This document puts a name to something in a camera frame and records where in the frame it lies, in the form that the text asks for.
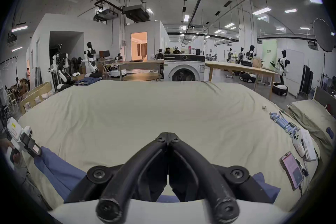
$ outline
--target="phone screen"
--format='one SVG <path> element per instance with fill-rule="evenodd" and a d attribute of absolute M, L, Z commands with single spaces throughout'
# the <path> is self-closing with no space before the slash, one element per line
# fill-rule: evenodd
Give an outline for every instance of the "phone screen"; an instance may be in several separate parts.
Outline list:
<path fill-rule="evenodd" d="M 282 157 L 282 161 L 292 179 L 294 188 L 297 188 L 303 181 L 303 175 L 301 173 L 300 167 L 294 159 L 294 156 L 291 152 L 288 152 L 285 156 Z"/>

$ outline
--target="round wooden table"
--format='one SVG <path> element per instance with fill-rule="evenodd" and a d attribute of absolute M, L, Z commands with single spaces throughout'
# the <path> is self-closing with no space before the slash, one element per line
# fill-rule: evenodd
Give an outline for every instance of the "round wooden table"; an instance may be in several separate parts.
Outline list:
<path fill-rule="evenodd" d="M 123 77 L 123 81 L 151 81 L 160 78 L 158 73 L 136 73 Z"/>

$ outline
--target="washing machine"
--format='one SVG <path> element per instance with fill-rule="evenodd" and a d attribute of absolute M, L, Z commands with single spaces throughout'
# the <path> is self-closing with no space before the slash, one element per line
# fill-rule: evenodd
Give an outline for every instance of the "washing machine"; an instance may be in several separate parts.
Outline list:
<path fill-rule="evenodd" d="M 191 54 L 164 54 L 164 81 L 204 80 L 205 57 Z"/>

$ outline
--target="washing machine door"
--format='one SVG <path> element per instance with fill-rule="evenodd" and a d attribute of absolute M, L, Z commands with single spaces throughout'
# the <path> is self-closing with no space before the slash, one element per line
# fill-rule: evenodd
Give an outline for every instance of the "washing machine door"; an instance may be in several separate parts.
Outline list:
<path fill-rule="evenodd" d="M 196 69 L 188 64 L 173 68 L 169 73 L 169 81 L 199 81 L 200 75 Z"/>

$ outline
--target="computer monitor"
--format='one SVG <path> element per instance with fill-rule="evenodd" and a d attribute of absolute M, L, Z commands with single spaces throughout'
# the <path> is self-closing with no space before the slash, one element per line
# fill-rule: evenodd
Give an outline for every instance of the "computer monitor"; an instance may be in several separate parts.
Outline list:
<path fill-rule="evenodd" d="M 104 57 L 109 57 L 110 56 L 110 51 L 109 50 L 101 50 L 99 51 L 99 57 L 104 58 Z"/>

